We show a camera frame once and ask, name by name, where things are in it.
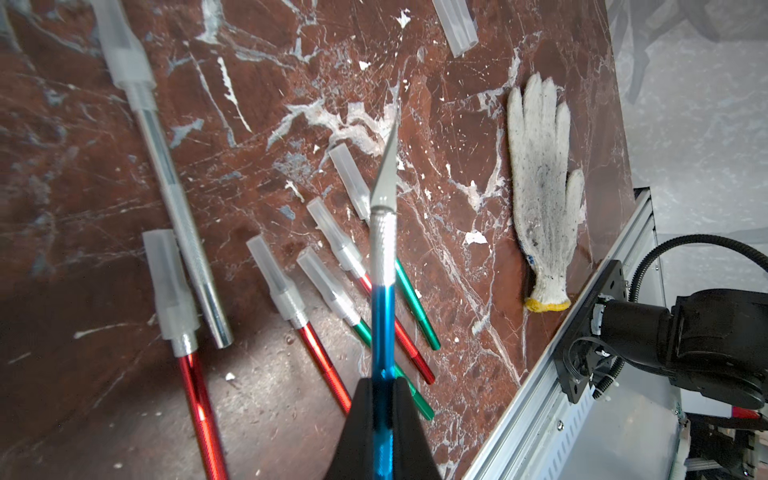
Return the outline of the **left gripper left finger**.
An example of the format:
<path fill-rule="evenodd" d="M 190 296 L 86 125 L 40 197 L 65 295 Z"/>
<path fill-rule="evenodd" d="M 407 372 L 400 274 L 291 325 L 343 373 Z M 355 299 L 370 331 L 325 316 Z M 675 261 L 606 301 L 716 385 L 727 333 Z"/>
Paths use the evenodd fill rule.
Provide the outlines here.
<path fill-rule="evenodd" d="M 359 380 L 325 480 L 372 480 L 373 382 Z"/>

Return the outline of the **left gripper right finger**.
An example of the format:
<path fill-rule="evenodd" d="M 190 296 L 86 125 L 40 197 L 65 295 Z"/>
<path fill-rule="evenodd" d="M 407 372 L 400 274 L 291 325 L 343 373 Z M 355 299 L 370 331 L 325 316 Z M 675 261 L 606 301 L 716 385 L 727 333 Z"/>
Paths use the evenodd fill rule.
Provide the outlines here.
<path fill-rule="evenodd" d="M 424 434 L 419 411 L 404 378 L 392 390 L 393 478 L 440 480 L 441 476 Z"/>

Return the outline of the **blue carving knife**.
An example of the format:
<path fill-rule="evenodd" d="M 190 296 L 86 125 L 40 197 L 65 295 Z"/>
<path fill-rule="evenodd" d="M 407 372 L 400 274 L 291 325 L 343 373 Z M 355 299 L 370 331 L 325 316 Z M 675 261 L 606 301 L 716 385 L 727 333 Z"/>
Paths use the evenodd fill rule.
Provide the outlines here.
<path fill-rule="evenodd" d="M 379 173 L 372 189 L 370 206 L 370 260 L 373 332 L 373 477 L 392 479 L 394 370 L 394 284 L 396 256 L 396 164 L 398 123 L 391 129 Z"/>

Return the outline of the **translucent protective cap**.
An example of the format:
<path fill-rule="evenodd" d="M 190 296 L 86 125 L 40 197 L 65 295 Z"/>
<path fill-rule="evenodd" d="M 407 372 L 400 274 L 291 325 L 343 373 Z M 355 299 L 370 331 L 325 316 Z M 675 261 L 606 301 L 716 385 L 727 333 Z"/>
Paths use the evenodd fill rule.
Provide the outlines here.
<path fill-rule="evenodd" d="M 478 43 L 475 24 L 465 0 L 433 0 L 438 19 L 455 58 Z"/>

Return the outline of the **silver carving knife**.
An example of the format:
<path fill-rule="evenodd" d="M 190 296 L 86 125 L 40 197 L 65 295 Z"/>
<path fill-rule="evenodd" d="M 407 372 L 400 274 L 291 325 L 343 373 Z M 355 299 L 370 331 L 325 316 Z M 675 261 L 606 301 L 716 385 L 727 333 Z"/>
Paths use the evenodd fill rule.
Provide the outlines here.
<path fill-rule="evenodd" d="M 138 122 L 173 226 L 185 275 L 219 349 L 233 343 L 224 308 L 158 117 L 156 82 L 140 41 L 119 1 L 93 1 L 100 44 L 113 83 L 123 90 Z"/>

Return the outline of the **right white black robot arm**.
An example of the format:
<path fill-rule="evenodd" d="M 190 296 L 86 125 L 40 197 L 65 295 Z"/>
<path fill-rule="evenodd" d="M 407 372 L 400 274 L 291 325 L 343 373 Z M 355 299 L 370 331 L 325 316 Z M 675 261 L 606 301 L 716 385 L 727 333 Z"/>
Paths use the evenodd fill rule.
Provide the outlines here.
<path fill-rule="evenodd" d="M 572 404 L 589 391 L 603 396 L 624 365 L 665 377 L 682 390 L 732 407 L 767 403 L 767 296 L 708 289 L 680 296 L 671 308 L 643 304 L 642 281 L 663 253 L 687 244 L 721 246 L 767 267 L 755 248 L 717 235 L 684 235 L 651 250 L 630 283 L 609 261 L 555 349 L 562 391 Z"/>

